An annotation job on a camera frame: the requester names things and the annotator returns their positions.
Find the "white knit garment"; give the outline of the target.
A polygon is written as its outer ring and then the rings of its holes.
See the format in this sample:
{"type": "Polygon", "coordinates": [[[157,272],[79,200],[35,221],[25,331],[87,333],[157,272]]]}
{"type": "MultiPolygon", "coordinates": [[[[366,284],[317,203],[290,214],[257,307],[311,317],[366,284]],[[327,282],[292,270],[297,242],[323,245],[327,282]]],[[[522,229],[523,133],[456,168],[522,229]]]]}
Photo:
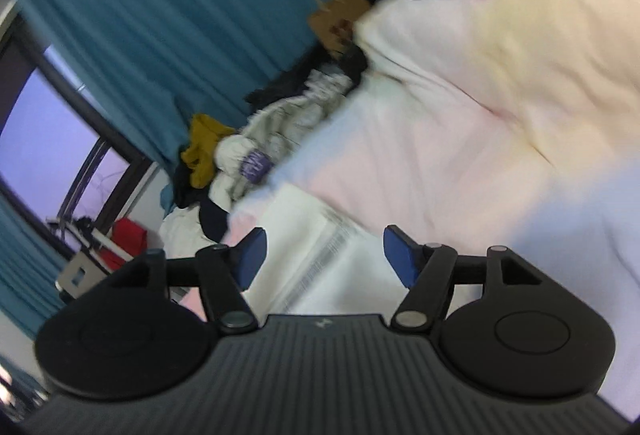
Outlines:
{"type": "Polygon", "coordinates": [[[390,319],[407,294],[380,237],[292,184],[239,202],[226,240],[238,243],[255,227],[267,233],[267,256],[244,299],[260,321],[269,315],[390,319]]]}

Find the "black garment on pile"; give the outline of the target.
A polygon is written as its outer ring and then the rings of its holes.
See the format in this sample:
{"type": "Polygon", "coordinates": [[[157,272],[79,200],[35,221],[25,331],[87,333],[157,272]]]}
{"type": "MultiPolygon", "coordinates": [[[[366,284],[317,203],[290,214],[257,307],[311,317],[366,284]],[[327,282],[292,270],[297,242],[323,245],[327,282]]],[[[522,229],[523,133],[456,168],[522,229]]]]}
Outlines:
{"type": "Polygon", "coordinates": [[[214,203],[208,196],[209,184],[196,189],[191,184],[192,170],[186,163],[179,161],[172,175],[174,203],[176,207],[198,209],[198,221],[207,239],[219,243],[228,231],[229,213],[214,203]]]}

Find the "red cloth on sill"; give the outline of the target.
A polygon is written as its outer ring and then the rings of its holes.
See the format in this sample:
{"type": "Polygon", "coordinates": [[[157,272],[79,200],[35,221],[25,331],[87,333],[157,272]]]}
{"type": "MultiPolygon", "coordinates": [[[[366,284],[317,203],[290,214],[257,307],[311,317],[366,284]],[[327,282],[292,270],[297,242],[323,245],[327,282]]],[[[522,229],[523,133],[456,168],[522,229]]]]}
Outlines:
{"type": "MultiPolygon", "coordinates": [[[[107,236],[116,247],[126,252],[132,259],[141,255],[148,247],[148,232],[135,221],[125,217],[115,221],[107,236]]],[[[111,247],[102,245],[98,251],[101,259],[111,271],[119,270],[126,263],[111,247]]]]}

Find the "grey white hoodie purple print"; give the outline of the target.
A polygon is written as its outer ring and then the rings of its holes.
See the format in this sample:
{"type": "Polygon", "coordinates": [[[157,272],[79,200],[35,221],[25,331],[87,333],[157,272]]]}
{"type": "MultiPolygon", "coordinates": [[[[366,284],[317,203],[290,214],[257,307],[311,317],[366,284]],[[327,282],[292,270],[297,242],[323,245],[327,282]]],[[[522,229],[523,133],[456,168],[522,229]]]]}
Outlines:
{"type": "Polygon", "coordinates": [[[229,212],[345,102],[353,87],[340,69],[313,70],[302,95],[280,99],[253,114],[241,132],[216,147],[217,174],[209,187],[209,200],[229,212]]]}

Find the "mustard yellow garment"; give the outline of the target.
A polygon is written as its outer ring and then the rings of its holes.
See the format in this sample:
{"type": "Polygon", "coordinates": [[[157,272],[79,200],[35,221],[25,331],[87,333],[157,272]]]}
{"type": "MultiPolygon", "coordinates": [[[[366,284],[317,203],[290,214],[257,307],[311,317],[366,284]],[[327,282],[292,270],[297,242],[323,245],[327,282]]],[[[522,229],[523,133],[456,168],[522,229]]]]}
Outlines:
{"type": "Polygon", "coordinates": [[[204,114],[192,116],[189,144],[180,153],[180,158],[190,169],[190,184],[195,189],[204,189],[216,173],[215,151],[218,144],[235,134],[235,129],[204,114]]]}

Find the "black silver tripod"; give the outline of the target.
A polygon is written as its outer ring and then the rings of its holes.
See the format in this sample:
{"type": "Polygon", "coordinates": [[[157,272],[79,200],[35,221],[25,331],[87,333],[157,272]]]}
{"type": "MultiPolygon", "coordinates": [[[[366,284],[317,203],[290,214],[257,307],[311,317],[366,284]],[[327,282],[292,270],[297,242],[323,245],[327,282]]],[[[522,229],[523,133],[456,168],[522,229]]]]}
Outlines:
{"type": "Polygon", "coordinates": [[[48,218],[46,224],[55,233],[61,233],[62,238],[65,238],[65,233],[69,233],[80,244],[79,252],[70,259],[55,280],[58,295],[65,303],[78,299],[114,273],[115,269],[107,265],[100,254],[102,250],[115,255],[124,263],[132,259],[129,253],[101,233],[89,217],[48,218]]]}

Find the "pastel rainbow duvet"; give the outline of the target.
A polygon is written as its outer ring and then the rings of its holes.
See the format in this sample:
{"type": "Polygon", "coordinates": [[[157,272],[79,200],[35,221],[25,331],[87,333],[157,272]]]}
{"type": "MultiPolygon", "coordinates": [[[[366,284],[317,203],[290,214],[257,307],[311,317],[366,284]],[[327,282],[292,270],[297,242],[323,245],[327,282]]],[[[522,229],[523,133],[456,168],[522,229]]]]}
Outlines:
{"type": "Polygon", "coordinates": [[[258,191],[380,238],[511,247],[611,325],[601,393],[635,418],[639,0],[386,0],[357,39],[363,84],[258,191]]]}

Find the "teal curtain left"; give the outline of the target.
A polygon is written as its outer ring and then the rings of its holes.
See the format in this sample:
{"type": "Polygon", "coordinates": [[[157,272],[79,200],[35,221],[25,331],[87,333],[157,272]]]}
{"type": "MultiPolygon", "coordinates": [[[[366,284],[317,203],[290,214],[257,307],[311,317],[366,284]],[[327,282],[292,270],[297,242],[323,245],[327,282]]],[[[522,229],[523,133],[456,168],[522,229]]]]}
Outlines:
{"type": "Polygon", "coordinates": [[[65,259],[4,195],[0,227],[1,311],[33,341],[43,323],[64,307],[55,281],[65,259]]]}

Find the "teal curtain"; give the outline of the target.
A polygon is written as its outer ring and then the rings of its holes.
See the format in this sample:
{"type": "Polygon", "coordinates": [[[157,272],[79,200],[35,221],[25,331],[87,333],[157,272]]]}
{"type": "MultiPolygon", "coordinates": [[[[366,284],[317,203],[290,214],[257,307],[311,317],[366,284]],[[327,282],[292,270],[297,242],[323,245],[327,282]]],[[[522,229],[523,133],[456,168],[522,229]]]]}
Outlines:
{"type": "Polygon", "coordinates": [[[194,114],[229,126],[314,46],[314,0],[17,0],[113,125],[172,169],[194,114]]]}
{"type": "Polygon", "coordinates": [[[55,281],[65,259],[4,195],[0,227],[1,311],[33,341],[43,323],[64,307],[55,281]]]}

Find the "teal curtain right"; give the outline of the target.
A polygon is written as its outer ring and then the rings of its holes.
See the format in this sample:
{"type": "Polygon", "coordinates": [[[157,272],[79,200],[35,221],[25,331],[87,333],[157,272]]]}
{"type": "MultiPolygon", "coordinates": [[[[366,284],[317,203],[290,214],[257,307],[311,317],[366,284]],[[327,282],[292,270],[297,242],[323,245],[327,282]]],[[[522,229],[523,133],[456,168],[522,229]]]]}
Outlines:
{"type": "Polygon", "coordinates": [[[17,0],[113,125],[172,169],[194,114],[229,126],[314,46],[314,0],[17,0]]]}

